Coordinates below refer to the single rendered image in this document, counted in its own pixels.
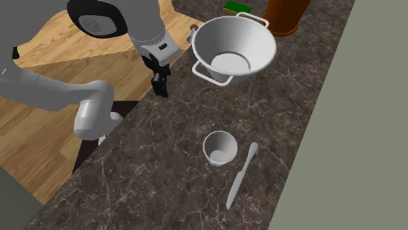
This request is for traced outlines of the small grey cylinder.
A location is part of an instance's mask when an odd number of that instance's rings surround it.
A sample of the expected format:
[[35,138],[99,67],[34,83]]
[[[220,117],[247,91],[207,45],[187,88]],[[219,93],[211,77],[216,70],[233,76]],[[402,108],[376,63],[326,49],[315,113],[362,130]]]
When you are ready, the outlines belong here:
[[192,39],[193,39],[193,37],[194,37],[194,35],[195,35],[195,33],[196,33],[196,31],[197,31],[198,29],[199,29],[199,26],[196,25],[196,24],[192,24],[192,25],[190,26],[190,33],[188,34],[188,36],[187,36],[187,38],[186,38],[186,40],[187,40],[187,42],[188,42],[189,44],[192,43]]

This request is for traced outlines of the white cup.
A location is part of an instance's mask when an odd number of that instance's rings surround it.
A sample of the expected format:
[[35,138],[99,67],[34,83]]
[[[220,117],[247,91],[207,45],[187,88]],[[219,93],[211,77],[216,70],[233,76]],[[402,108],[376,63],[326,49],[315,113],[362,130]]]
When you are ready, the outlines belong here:
[[235,137],[226,131],[213,131],[203,141],[203,153],[209,163],[220,167],[232,161],[237,155]]

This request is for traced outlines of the green and yellow sponge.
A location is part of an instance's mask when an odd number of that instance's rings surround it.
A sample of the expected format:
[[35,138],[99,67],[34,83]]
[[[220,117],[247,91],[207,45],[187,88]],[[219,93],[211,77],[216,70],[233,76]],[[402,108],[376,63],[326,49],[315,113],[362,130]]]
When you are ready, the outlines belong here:
[[241,3],[237,3],[235,1],[229,0],[224,6],[223,6],[223,11],[230,13],[230,14],[238,14],[238,13],[250,13],[252,10],[251,7],[248,7],[246,5],[243,5]]

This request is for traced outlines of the orange-brown cylindrical container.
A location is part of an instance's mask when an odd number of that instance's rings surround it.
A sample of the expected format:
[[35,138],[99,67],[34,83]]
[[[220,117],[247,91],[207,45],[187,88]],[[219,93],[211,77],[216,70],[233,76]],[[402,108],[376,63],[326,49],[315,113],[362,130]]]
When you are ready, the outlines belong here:
[[311,0],[268,0],[263,19],[276,37],[285,37],[298,30],[298,23]]

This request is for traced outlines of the white knife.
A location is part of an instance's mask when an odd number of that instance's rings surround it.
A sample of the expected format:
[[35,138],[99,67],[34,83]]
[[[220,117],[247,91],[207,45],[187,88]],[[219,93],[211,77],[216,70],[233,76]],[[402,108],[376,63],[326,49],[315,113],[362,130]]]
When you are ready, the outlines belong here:
[[248,169],[248,166],[254,157],[255,153],[257,152],[259,148],[259,144],[257,142],[252,142],[249,149],[248,149],[248,155],[245,161],[245,164],[243,165],[243,168],[237,173],[235,180],[231,186],[231,189],[228,194],[228,198],[226,201],[226,208],[229,210],[232,206],[232,203],[237,195],[237,192],[239,191],[239,188],[241,186],[241,183],[243,181],[243,178],[246,174],[246,171]]

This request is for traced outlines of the white two-handled pot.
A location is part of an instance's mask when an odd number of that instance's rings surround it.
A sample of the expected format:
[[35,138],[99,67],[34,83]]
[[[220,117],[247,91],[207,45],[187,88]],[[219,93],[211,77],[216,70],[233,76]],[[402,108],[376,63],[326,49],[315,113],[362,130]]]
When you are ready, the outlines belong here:
[[197,58],[192,72],[223,87],[264,70],[277,51],[268,26],[267,20],[245,12],[205,22],[192,39]]

